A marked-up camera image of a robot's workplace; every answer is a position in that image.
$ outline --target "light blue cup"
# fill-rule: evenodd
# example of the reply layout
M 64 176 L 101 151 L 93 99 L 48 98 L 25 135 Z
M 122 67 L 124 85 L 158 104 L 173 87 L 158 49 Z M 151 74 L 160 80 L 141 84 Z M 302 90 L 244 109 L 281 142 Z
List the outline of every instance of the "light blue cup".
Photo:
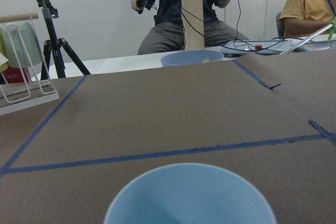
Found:
M 206 164 L 167 165 L 116 196 L 104 224 L 276 224 L 263 195 L 240 176 Z
M 209 50 L 192 50 L 175 52 L 161 59 L 163 67 L 199 64 L 206 62 L 222 61 L 224 55 L 221 52 Z
M 4 23 L 0 26 L 0 34 L 2 37 L 6 58 L 8 59 L 8 65 L 12 68 L 19 68 L 19 64 L 15 57 L 14 48 L 19 58 L 22 68 L 30 67 L 29 60 L 25 48 L 19 36 L 19 32 L 22 36 L 24 45 L 28 51 L 30 60 L 33 66 L 43 61 L 43 55 L 41 53 L 37 38 L 34 30 L 29 21 L 16 21 L 10 23 Z M 12 37 L 14 48 L 9 37 Z

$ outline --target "person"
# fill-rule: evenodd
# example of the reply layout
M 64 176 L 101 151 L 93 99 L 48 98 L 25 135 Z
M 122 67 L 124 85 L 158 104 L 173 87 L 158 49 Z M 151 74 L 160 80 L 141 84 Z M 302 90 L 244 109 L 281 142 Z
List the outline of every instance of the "person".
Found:
M 279 17 L 285 37 L 309 36 L 327 26 L 336 16 L 334 6 L 336 0 L 287 0 Z
M 228 5 L 230 0 L 203 0 L 203 18 L 205 46 L 225 45 L 228 41 L 247 40 L 247 37 L 218 20 L 213 4 L 220 8 Z M 132 0 L 132 9 L 143 10 Z M 181 0 L 160 0 L 157 14 L 154 16 L 155 26 L 150 30 L 140 45 L 138 55 L 156 52 L 176 51 L 184 48 L 184 30 L 181 18 Z

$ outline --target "red object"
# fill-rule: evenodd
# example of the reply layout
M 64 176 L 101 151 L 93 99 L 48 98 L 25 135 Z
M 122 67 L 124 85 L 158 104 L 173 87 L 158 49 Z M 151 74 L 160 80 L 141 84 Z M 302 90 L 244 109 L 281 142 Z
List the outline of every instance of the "red object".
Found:
M 29 80 L 29 77 L 27 76 L 25 69 L 23 69 L 23 73 L 26 77 L 26 80 Z M 24 82 L 19 68 L 12 68 L 8 66 L 8 68 L 5 71 L 3 71 L 3 74 L 8 83 Z
M 256 50 L 262 50 L 262 45 L 255 45 L 254 48 L 255 48 Z

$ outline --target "wooden pillar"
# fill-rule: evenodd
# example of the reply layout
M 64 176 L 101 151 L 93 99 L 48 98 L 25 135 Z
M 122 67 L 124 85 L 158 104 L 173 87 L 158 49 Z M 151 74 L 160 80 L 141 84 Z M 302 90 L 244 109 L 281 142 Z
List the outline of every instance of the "wooden pillar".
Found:
M 201 34 L 204 34 L 203 23 L 203 0 L 182 0 L 182 7 L 189 13 L 182 9 L 182 13 L 189 23 Z M 185 50 L 204 50 L 204 37 L 197 33 L 182 17 L 184 29 L 185 29 Z

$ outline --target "brown table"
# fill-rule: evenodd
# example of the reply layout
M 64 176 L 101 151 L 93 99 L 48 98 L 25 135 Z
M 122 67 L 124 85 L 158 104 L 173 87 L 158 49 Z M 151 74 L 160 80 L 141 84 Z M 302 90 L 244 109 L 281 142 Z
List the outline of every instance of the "brown table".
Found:
M 278 223 L 334 223 L 335 53 L 53 81 L 59 100 L 0 117 L 0 223 L 102 223 L 128 182 L 181 162 L 244 177 Z

